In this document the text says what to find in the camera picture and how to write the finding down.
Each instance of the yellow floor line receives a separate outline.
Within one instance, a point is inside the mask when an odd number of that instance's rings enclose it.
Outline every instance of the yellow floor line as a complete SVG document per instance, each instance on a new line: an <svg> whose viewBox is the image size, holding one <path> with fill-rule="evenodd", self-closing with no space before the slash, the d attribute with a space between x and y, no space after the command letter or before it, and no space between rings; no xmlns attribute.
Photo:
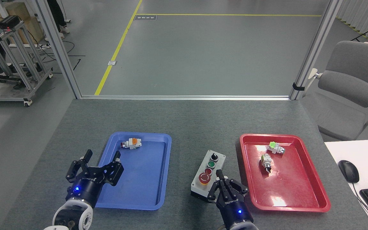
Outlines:
<svg viewBox="0 0 368 230"><path fill-rule="evenodd" d="M311 14L218 14L218 13L138 13L137 15L163 16L278 16L278 17L321 17Z"/></svg>
<svg viewBox="0 0 368 230"><path fill-rule="evenodd" d="M133 20L134 20L134 17L136 16L136 13L137 13L137 11L139 10L139 7L140 7L140 4L141 4L141 3L142 3L142 0L139 0L139 3L137 4L136 9L134 10L134 13L133 13L132 17L130 18L129 23L127 24L127 27L126 27L126 29L124 30L123 35L121 36L121 39L120 39L120 41L119 41L119 44L117 45L117 48L116 48L116 50L114 51L113 56L111 57L111 61L114 61L114 60L116 59L117 54L118 54L118 53L119 53L119 51L120 51L120 47L121 47L121 45L122 45L122 44L123 44L123 42L124 42L124 38L126 37L126 34L127 34L127 32L129 31L129 29L130 29L130 25L132 24L132 22L133 22ZM111 67L112 67L112 65L108 65L108 67L107 67L107 69L106 69L106 71L105 71L105 74L103 75L102 80L100 81L99 86L98 86L98 87L97 87L97 89L96 89L95 95L99 95L99 94L100 94L100 92L102 91L103 85L105 84L105 82L106 82L106 80L107 80L107 77L108 77L108 75L109 75L109 73L110 73Z"/></svg>

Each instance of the white desk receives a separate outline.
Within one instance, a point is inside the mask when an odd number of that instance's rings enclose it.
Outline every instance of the white desk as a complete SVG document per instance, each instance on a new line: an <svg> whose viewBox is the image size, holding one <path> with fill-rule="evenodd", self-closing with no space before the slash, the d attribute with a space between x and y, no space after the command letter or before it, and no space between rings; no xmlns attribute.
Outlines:
<svg viewBox="0 0 368 230"><path fill-rule="evenodd" d="M348 160L356 166L360 178L355 184L356 191L368 189L368 140L325 142L325 144L336 163Z"/></svg>

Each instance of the computer mouse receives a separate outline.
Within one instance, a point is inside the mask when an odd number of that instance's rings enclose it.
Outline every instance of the computer mouse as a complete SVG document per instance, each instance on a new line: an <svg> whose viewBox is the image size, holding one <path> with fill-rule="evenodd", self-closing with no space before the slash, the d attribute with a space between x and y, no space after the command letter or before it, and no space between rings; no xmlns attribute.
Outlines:
<svg viewBox="0 0 368 230"><path fill-rule="evenodd" d="M359 182L359 171L357 170L356 166L347 160L341 160L338 163L338 166L343 173L344 178L349 183L357 183Z"/></svg>

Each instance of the caster wheel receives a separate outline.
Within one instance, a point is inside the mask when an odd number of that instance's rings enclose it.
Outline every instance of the caster wheel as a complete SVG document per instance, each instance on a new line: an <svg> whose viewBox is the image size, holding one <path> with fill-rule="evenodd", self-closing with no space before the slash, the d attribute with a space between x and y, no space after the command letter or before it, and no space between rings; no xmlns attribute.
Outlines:
<svg viewBox="0 0 368 230"><path fill-rule="evenodd" d="M29 107L29 106L31 106L31 104L32 104L32 100L24 101L24 106L25 107Z"/></svg>

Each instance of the aluminum frame cart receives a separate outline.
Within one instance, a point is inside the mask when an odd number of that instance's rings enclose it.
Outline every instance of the aluminum frame cart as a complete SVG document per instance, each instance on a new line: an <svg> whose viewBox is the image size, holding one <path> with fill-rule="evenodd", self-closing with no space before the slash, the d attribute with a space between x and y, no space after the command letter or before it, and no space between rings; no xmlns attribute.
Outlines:
<svg viewBox="0 0 368 230"><path fill-rule="evenodd" d="M26 50L22 40L19 36L19 32L22 31L26 40L30 44L30 50ZM20 64L16 57L13 55L8 40L12 38L15 42L17 49L22 57L24 63ZM0 34L0 44L4 48L6 55L11 59L17 73L13 74L11 68L6 64L5 58L0 54L0 67L4 71L6 76L13 76L12 80L3 80L6 83L0 83L0 101L22 101L24 106L29 107L32 104L32 96L39 89L42 83L46 79L51 79L52 69L47 69L43 64L41 57L38 54L36 47L33 44L33 40L25 27L23 21L20 21L18 25L12 28L11 31L5 31ZM27 76L22 69L26 67L29 70L30 76ZM21 81L25 87L20 89L14 89L13 84L9 82Z"/></svg>

